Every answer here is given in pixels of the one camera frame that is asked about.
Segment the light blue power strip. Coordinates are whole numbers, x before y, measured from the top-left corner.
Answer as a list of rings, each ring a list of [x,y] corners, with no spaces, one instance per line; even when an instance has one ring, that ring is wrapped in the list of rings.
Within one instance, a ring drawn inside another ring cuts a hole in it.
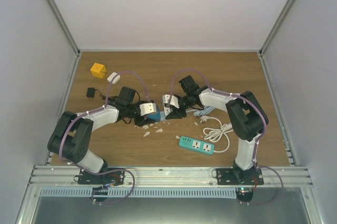
[[[164,111],[161,111],[160,112],[160,121],[165,121],[166,120],[166,115],[165,115],[165,112]]]

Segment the white cube adapter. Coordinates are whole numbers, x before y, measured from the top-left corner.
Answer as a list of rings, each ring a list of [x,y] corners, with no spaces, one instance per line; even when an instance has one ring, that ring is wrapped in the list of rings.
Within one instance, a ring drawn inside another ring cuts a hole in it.
[[[116,72],[112,72],[108,77],[107,77],[107,81],[113,85],[115,85],[119,80],[121,79],[121,76],[116,73]]]

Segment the blue cube adapter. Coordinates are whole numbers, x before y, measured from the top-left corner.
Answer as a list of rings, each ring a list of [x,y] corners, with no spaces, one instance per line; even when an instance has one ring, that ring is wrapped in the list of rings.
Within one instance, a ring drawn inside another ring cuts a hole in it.
[[[147,117],[148,117],[148,119],[151,119],[155,122],[161,121],[161,113],[160,112],[158,112],[156,114],[149,114]]]

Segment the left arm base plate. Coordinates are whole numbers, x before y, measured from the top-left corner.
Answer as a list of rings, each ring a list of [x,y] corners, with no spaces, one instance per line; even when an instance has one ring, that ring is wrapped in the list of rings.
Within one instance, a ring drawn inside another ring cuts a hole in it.
[[[124,183],[125,171],[123,168],[103,167],[100,171],[103,175],[99,175],[86,169],[81,169],[73,180],[79,185],[118,186]]]

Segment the teal power strip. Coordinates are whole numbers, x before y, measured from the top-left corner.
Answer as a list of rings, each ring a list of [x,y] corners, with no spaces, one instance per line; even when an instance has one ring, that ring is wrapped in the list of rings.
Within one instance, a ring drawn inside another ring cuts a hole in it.
[[[208,155],[212,155],[214,153],[213,144],[186,136],[180,137],[179,146],[182,148],[186,148],[189,150],[197,151]]]

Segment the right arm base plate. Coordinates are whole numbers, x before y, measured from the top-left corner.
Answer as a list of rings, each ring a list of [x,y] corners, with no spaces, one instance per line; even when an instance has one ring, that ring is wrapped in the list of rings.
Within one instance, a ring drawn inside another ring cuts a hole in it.
[[[215,168],[212,170],[212,177],[217,180],[218,185],[264,185],[262,172],[257,171],[254,167],[245,171],[239,167]]]

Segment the black power adapter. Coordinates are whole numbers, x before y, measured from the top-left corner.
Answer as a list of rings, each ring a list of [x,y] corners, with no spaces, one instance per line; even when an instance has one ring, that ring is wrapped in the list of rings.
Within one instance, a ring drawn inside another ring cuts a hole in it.
[[[86,92],[87,98],[94,98],[96,89],[94,87],[89,87]]]

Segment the yellow cube socket adapter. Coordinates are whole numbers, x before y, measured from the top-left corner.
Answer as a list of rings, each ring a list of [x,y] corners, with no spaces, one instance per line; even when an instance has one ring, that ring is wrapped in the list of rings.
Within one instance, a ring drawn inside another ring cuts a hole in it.
[[[103,79],[107,73],[106,67],[100,63],[94,63],[90,69],[90,72],[93,77]]]

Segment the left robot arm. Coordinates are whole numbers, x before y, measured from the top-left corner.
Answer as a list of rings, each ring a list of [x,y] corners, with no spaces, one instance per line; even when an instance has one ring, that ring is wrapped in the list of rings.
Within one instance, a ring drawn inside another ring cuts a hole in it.
[[[122,87],[118,96],[107,99],[107,104],[83,113],[64,112],[48,141],[47,149],[58,154],[61,160],[68,160],[90,172],[90,178],[97,184],[108,180],[108,170],[103,168],[104,160],[89,150],[93,131],[108,124],[129,118],[136,126],[142,127],[155,122],[151,114],[157,112],[154,101],[138,100],[138,92]]]

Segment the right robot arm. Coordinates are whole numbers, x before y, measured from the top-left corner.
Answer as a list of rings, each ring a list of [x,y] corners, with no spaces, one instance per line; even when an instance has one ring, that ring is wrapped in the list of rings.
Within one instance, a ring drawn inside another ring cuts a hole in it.
[[[246,184],[257,171],[257,146],[269,123],[255,95],[251,91],[238,94],[220,91],[209,85],[201,87],[190,75],[181,79],[179,84],[184,96],[174,95],[172,91],[162,96],[165,119],[182,119],[186,117],[187,109],[195,105],[226,112],[239,139],[233,178],[240,185]]]

